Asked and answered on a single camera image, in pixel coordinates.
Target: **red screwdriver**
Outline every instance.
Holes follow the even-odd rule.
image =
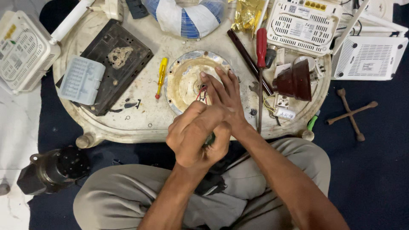
[[[257,67],[258,76],[258,133],[261,133],[261,118],[263,111],[263,69],[265,68],[265,54],[267,52],[267,30],[260,28],[257,30]]]

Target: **blue and white tape roll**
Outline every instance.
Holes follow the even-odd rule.
[[[222,22],[227,0],[202,0],[197,6],[182,8],[175,0],[142,0],[163,31],[185,38],[202,38]]]

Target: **person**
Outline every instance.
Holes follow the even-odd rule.
[[[172,171],[119,165],[92,174],[74,201],[83,230],[107,229],[349,229],[328,200],[330,162],[315,144],[285,138],[268,144],[246,121],[237,77],[219,67],[200,73],[211,106],[193,102],[169,126],[175,152]],[[214,133],[211,145],[206,138]],[[194,189],[226,155],[230,136],[248,154],[223,175],[222,192],[198,196]]]

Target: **qr code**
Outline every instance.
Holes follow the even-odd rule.
[[[288,9],[289,13],[295,13],[295,10],[297,9],[296,6],[290,6],[290,8]]]

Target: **white capacitor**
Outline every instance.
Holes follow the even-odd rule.
[[[277,106],[274,109],[274,116],[292,120],[295,117],[295,112],[289,109]]]

